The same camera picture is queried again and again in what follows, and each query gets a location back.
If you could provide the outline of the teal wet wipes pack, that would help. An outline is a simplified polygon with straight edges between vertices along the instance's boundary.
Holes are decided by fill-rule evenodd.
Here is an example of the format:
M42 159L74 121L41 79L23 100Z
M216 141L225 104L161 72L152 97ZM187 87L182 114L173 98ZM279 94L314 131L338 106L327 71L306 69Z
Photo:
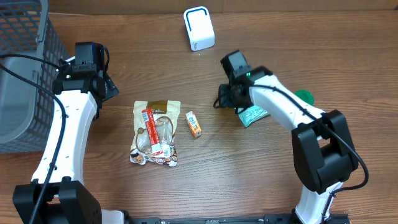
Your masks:
M252 123L268 116L268 112L259 106L253 105L249 108L238 108L238 116L245 128Z

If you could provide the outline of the red snack stick packet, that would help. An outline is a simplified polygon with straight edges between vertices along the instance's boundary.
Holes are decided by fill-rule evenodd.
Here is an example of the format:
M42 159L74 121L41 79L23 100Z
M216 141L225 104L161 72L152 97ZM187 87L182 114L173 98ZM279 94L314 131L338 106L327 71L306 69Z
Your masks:
M149 135L150 146L152 150L153 156L159 156L164 153L160 140L157 134L155 119L153 117L153 111L151 108L147 108L142 110L142 117L144 118L144 122L146 124L147 132Z

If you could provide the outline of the orange Kleenex tissue pack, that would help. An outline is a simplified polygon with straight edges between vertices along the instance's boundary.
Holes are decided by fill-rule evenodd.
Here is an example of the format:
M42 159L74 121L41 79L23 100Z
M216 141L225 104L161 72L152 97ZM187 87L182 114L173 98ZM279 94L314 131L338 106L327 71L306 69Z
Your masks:
M186 113L186 120L193 136L195 138L200 137L202 130L193 111Z

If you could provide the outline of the brown white snack bag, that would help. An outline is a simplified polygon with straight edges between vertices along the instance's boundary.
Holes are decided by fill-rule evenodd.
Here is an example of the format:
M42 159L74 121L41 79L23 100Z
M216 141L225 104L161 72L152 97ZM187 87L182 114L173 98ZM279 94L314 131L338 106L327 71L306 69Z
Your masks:
M134 137L129 156L132 163L177 165L175 133L180 107L181 102L173 100L134 103Z

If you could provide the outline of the green lid jar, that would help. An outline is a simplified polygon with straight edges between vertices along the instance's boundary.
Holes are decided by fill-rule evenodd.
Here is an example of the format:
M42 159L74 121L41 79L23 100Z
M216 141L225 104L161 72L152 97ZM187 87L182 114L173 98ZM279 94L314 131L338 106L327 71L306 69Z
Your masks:
M295 92L295 95L299 97L302 101L304 101L306 104L309 104L311 106L314 105L315 99L308 90L298 90Z

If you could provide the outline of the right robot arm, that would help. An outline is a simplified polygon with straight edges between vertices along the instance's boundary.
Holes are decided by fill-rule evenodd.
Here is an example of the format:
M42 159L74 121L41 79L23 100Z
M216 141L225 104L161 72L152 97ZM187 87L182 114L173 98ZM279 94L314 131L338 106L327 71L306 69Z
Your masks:
M216 108L239 113L258 106L291 133L294 168L303 184L300 200L290 213L267 214L263 223L349 223L348 215L330 212L335 195L345 190L343 183L360 163L344 115L303 101L268 68L252 68L238 50L220 63L228 83L219 87Z

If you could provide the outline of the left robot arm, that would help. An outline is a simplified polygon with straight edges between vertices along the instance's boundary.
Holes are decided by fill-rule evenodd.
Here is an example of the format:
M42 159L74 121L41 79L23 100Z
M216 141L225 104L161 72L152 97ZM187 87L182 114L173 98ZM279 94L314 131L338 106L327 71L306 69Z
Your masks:
M107 48L95 42L77 42L75 56L59 61L44 154L31 182L16 186L12 196L24 223L128 223L126 212L102 209L83 184L90 126L103 102L119 93L108 65Z

